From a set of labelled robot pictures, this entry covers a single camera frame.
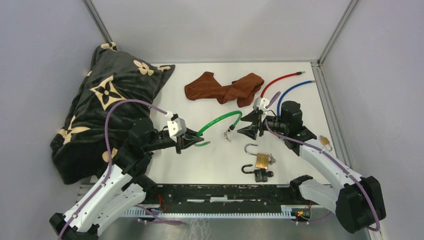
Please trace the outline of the green cable lock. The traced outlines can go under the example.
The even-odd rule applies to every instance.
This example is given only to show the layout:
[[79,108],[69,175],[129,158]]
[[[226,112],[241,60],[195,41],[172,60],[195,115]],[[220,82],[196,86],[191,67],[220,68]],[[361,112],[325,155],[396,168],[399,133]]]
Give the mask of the green cable lock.
[[213,125],[227,119],[233,116],[237,116],[236,120],[228,127],[230,129],[232,129],[232,131],[235,129],[235,127],[237,126],[237,124],[240,122],[243,113],[240,110],[235,110],[235,111],[231,111],[228,113],[225,113],[213,120],[211,120],[210,122],[208,122],[206,125],[204,125],[196,134],[197,137],[200,137],[203,135],[203,133],[208,130],[209,128],[211,128]]

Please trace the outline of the blue cable lock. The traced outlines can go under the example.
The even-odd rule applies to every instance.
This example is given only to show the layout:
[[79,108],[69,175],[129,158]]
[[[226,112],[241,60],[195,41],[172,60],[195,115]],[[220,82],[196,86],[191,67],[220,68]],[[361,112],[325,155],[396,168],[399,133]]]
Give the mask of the blue cable lock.
[[280,116],[281,115],[281,105],[282,105],[282,103],[283,103],[283,98],[290,92],[290,91],[292,91],[292,90],[294,90],[294,89],[296,89],[296,88],[298,88],[298,87],[301,87],[301,86],[304,86],[304,85],[308,85],[308,84],[312,84],[312,83],[315,83],[316,81],[315,80],[308,80],[308,81],[304,81],[304,82],[300,82],[300,83],[298,83],[298,84],[295,84],[295,85],[293,85],[293,86],[291,86],[290,88],[288,88],[281,96],[280,96],[280,98],[278,99],[278,102],[277,102],[277,112],[276,112],[276,114],[278,115],[278,116]]

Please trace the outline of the red cable lock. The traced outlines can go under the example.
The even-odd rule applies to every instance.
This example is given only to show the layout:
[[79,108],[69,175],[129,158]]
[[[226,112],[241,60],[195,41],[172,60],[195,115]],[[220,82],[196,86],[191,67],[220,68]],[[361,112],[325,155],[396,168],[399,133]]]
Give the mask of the red cable lock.
[[265,92],[267,91],[267,89],[268,89],[271,85],[273,85],[274,83],[276,83],[276,82],[278,82],[278,81],[280,81],[280,80],[286,79],[286,78],[290,78],[290,77],[294,77],[294,76],[300,76],[300,75],[303,75],[303,74],[305,74],[305,73],[306,73],[305,71],[298,71],[298,72],[294,72],[294,73],[290,73],[290,74],[286,74],[286,75],[280,76],[280,77],[278,77],[278,78],[276,78],[276,79],[272,80],[271,82],[269,82],[269,83],[268,83],[268,84],[264,87],[264,89],[262,90],[262,92],[261,92],[261,94],[260,94],[260,97],[261,97],[261,98],[263,98],[263,97],[264,97],[264,95],[265,95]]

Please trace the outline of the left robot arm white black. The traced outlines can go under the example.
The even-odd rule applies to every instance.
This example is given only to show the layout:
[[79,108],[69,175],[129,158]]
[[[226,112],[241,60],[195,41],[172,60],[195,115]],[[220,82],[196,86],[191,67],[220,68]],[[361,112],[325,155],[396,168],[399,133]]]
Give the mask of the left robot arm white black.
[[136,121],[122,147],[88,193],[49,223],[60,240],[97,240],[102,232],[137,204],[153,203],[157,183],[146,175],[154,151],[175,148],[177,154],[204,140],[202,134],[173,117],[159,131],[149,118]]

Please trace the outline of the green lock keys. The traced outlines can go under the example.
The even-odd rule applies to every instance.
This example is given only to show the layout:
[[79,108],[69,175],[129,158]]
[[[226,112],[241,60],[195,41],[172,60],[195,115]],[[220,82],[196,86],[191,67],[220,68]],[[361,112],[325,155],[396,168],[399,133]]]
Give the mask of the green lock keys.
[[227,140],[228,142],[231,142],[231,140],[230,140],[230,135],[231,135],[231,133],[232,133],[232,129],[231,128],[228,128],[224,133],[223,133],[223,138],[225,139],[225,140]]

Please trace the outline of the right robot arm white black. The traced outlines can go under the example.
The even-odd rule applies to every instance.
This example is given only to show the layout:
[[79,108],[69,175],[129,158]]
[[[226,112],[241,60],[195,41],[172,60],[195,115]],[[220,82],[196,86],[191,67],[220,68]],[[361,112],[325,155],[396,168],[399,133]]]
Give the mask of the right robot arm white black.
[[269,115],[271,103],[260,98],[253,110],[241,118],[249,125],[238,133],[253,140],[269,132],[283,140],[288,149],[311,164],[327,181],[322,184],[310,175],[302,175],[290,181],[289,199],[295,204],[309,200],[331,213],[349,233],[362,229],[378,232],[380,221],[385,219],[386,208],[379,181],[364,177],[341,160],[333,157],[318,137],[303,122],[301,105],[285,101],[279,115]]

